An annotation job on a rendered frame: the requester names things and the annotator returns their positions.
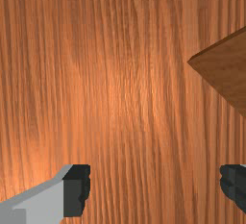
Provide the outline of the brown door frame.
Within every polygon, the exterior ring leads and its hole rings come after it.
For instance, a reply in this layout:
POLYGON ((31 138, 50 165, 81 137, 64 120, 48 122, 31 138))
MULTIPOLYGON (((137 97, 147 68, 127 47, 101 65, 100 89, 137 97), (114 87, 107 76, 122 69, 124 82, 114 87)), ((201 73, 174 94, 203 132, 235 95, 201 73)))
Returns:
POLYGON ((246 117, 246 26, 195 54, 187 63, 246 117))

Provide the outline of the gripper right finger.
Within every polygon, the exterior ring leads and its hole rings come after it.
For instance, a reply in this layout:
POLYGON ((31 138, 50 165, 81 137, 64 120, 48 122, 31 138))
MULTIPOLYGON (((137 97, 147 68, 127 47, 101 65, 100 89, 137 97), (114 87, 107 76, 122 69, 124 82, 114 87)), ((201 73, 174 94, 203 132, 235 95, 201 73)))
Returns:
POLYGON ((223 193, 246 214, 246 164, 221 165, 220 174, 223 193))

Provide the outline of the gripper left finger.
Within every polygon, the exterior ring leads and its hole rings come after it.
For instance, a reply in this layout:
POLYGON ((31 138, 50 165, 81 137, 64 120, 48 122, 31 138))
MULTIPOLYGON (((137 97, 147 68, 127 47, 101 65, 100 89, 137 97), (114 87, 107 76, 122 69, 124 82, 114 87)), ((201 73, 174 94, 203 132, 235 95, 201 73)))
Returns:
POLYGON ((0 224, 60 224, 80 217, 90 192, 90 166, 65 165, 54 178, 0 203, 0 224))

